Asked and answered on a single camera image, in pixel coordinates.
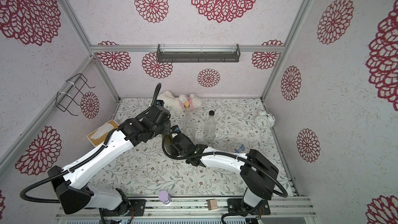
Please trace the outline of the clear plastic bottle blue label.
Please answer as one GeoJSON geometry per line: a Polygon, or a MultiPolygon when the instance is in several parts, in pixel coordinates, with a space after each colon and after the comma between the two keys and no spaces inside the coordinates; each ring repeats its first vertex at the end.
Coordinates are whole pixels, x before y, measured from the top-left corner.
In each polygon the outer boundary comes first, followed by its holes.
{"type": "Polygon", "coordinates": [[[208,117],[205,121],[205,126],[204,126],[204,139],[206,141],[212,141],[214,140],[216,136],[216,129],[217,129],[217,120],[215,115],[210,116],[208,113],[208,117]]]}

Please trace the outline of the blue peeled label sticker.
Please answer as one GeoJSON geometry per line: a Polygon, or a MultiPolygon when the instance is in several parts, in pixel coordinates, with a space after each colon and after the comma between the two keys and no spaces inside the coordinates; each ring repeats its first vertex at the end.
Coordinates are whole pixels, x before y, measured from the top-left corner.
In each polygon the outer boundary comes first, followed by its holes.
{"type": "Polygon", "coordinates": [[[235,151],[235,153],[242,153],[245,151],[245,146],[244,145],[240,145],[238,147],[238,149],[235,151]]]}

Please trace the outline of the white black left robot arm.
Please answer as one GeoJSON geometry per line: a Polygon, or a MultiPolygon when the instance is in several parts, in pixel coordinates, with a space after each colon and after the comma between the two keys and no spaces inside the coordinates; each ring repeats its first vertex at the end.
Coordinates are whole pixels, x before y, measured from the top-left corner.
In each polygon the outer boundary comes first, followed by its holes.
{"type": "Polygon", "coordinates": [[[163,105],[164,102],[158,100],[144,117],[127,119],[110,132],[102,145],[71,164],[54,166],[48,171],[50,177],[67,173],[51,182],[65,214],[74,214],[84,208],[102,208],[115,215],[129,211],[130,201],[121,189],[101,190],[89,181],[119,155],[169,131],[171,114],[163,105]]]}

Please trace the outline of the clear tall glass bottle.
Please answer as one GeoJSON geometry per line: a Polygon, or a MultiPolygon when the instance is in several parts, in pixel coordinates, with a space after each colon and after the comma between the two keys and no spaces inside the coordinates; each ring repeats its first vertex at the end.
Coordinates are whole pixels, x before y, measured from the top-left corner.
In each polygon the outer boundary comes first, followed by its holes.
{"type": "Polygon", "coordinates": [[[184,103],[184,120],[183,120],[183,133],[191,140],[195,141],[196,129],[191,116],[191,109],[189,101],[184,103]]]}

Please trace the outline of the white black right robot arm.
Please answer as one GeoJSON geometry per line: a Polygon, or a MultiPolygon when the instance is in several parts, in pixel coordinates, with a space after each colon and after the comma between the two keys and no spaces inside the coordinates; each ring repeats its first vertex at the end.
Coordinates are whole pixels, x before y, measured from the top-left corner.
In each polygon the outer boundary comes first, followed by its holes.
{"type": "Polygon", "coordinates": [[[240,175],[247,186],[243,203],[255,207],[261,200],[271,200],[273,195],[287,197],[287,191],[278,182],[279,169],[255,149],[247,153],[230,153],[207,145],[194,144],[183,133],[171,133],[162,141],[166,156],[184,160],[194,167],[222,169],[240,175]]]}

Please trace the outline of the dark green wine bottle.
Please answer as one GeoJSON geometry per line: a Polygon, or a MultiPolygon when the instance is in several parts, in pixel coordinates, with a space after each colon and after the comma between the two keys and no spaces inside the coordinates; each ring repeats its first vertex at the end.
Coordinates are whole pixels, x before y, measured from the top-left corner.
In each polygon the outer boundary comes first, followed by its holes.
{"type": "Polygon", "coordinates": [[[163,134],[162,135],[162,146],[164,149],[171,154],[171,142],[172,142],[173,136],[171,134],[163,134]]]}

